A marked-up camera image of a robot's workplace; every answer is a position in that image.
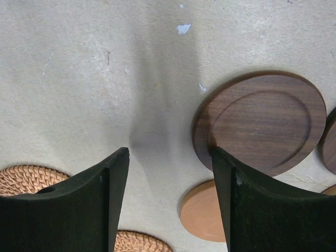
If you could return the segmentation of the light wood coaster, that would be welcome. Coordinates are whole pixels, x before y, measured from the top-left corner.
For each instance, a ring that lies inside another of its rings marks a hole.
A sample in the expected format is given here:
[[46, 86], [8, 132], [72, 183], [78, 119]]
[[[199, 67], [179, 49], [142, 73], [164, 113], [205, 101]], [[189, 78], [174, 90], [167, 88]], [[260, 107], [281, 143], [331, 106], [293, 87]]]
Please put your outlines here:
[[210, 242], [226, 241], [214, 180], [201, 183], [183, 198], [180, 221], [192, 235]]
[[334, 196], [336, 196], [336, 185], [330, 186], [329, 188], [327, 188], [326, 190], [324, 190], [321, 193], [325, 194], [325, 195], [334, 195]]

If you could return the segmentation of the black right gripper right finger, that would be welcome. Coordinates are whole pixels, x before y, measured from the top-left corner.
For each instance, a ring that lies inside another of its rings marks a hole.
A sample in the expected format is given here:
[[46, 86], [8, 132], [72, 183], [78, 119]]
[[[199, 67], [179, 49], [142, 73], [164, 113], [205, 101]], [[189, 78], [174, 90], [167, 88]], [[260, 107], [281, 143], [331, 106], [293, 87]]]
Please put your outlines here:
[[211, 150], [228, 251], [335, 251], [335, 196], [268, 176]]

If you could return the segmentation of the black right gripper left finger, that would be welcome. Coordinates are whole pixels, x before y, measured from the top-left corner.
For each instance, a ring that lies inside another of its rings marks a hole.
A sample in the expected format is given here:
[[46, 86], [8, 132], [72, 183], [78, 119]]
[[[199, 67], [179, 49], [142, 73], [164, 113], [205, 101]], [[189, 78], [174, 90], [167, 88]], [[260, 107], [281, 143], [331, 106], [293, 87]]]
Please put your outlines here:
[[1, 251], [113, 251], [129, 150], [35, 194], [1, 198]]

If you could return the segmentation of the dark walnut coaster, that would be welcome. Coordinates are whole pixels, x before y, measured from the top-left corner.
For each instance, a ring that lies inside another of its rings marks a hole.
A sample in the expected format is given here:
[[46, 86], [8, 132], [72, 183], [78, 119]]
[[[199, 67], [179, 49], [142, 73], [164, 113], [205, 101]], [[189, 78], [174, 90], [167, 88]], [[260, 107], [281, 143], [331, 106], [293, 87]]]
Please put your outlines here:
[[319, 145], [319, 154], [325, 168], [335, 174], [335, 109], [327, 117]]
[[216, 88], [192, 123], [198, 159], [211, 170], [211, 149], [220, 147], [270, 176], [303, 161], [326, 126], [326, 104], [306, 78], [285, 71], [254, 71]]

